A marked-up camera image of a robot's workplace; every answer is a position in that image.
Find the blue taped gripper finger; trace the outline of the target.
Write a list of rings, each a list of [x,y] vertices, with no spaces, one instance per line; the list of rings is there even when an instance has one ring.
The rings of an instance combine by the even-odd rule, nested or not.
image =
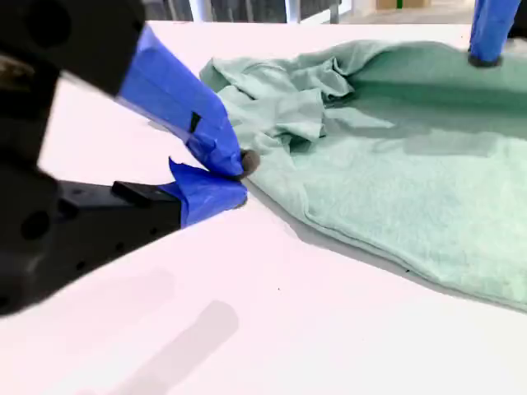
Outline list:
[[[169,163],[162,185],[62,183],[58,201],[57,282],[65,285],[166,235],[247,200],[243,184]]]
[[[468,61],[473,67],[496,67],[513,26],[520,0],[476,0]]]
[[[241,180],[258,167],[221,100],[155,35],[141,2],[26,1],[24,24],[45,59],[172,132],[214,174]]]

